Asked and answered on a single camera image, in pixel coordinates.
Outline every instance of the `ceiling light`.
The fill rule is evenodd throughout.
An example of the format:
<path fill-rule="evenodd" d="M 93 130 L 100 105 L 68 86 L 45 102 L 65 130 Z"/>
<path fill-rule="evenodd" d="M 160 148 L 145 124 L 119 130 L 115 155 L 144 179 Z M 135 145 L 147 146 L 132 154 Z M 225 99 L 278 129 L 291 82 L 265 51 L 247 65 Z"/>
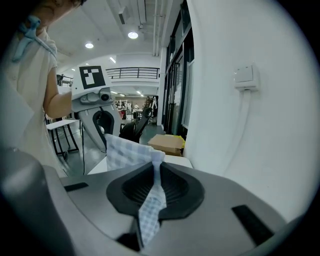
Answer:
<path fill-rule="evenodd" d="M 136 32 L 132 31 L 128 34 L 128 37 L 131 39 L 136 39 L 136 38 L 138 38 L 138 34 Z"/>
<path fill-rule="evenodd" d="M 110 60 L 112 60 L 113 63 L 116 63 L 115 59 L 112 57 L 109 57 Z"/>
<path fill-rule="evenodd" d="M 92 43 L 88 42 L 88 43 L 85 44 L 85 47 L 91 49 L 91 48 L 94 47 L 94 45 Z"/>

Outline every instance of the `person's arm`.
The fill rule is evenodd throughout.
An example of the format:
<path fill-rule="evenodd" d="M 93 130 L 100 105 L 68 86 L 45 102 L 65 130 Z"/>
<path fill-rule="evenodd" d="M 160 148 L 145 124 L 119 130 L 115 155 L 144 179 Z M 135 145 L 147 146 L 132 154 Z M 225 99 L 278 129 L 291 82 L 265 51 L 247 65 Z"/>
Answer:
<path fill-rule="evenodd" d="M 71 113 L 71 91 L 59 94 L 55 67 L 48 74 L 43 109 L 53 119 L 62 118 Z"/>

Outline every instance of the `checkered cloth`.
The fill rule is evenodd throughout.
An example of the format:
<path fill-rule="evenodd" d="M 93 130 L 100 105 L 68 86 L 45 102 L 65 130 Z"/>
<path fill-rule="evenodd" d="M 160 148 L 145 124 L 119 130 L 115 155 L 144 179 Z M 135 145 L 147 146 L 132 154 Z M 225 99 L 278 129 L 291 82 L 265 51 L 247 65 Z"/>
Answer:
<path fill-rule="evenodd" d="M 142 243 L 146 246 L 160 229 L 159 212 L 167 207 L 160 176 L 160 165 L 165 159 L 165 153 L 111 134 L 106 134 L 105 140 L 108 171 L 142 163 L 153 164 L 153 187 L 138 212 Z"/>

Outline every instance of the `table leg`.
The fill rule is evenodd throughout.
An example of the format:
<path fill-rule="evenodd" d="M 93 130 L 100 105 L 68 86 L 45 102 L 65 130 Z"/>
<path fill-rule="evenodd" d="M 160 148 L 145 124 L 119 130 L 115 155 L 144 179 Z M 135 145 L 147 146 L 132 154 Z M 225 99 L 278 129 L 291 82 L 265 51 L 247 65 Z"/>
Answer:
<path fill-rule="evenodd" d="M 67 127 L 68 127 L 68 130 L 69 130 L 69 133 L 70 133 L 70 136 L 71 136 L 71 139 L 72 139 L 72 142 L 73 142 L 73 144 L 74 144 L 74 146 L 75 146 L 75 150 L 79 150 L 79 148 L 78 148 L 78 145 L 77 145 L 77 143 L 76 143 L 76 141 L 75 141 L 75 138 L 74 138 L 74 136 L 73 136 L 73 134 L 72 134 L 72 131 L 71 131 L 71 129 L 70 129 L 70 125 L 69 124 L 67 124 L 66 125 Z"/>
<path fill-rule="evenodd" d="M 52 138 L 52 144 L 54 147 L 54 152 L 56 155 L 58 155 L 58 151 L 57 151 L 57 147 L 56 147 L 56 143 L 55 143 L 54 130 L 51 130 L 51 138 Z"/>
<path fill-rule="evenodd" d="M 55 129 L 55 135 L 56 135 L 56 140 L 58 141 L 58 145 L 59 145 L 61 154 L 63 156 L 63 159 L 66 160 L 66 156 L 65 156 L 64 151 L 62 150 L 62 147 L 61 147 L 61 143 L 60 143 L 60 139 L 59 139 L 59 135 L 58 135 L 58 129 Z"/>
<path fill-rule="evenodd" d="M 68 146 L 69 146 L 69 149 L 70 149 L 70 143 L 69 143 L 69 140 L 68 140 L 68 137 L 67 137 L 67 134 L 66 134 L 65 127 L 62 126 L 62 129 L 63 129 L 63 132 L 64 132 L 64 136 L 65 136 L 66 142 L 68 143 Z"/>

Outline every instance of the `cardboard box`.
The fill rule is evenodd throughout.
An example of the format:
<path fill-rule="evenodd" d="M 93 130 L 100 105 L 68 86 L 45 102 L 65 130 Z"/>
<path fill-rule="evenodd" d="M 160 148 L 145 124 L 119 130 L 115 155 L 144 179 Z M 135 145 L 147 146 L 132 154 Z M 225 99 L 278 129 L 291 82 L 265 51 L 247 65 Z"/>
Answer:
<path fill-rule="evenodd" d="M 166 155 L 180 157 L 183 143 L 183 140 L 179 137 L 157 134 L 149 140 L 148 145 L 153 147 L 155 150 L 165 152 Z"/>

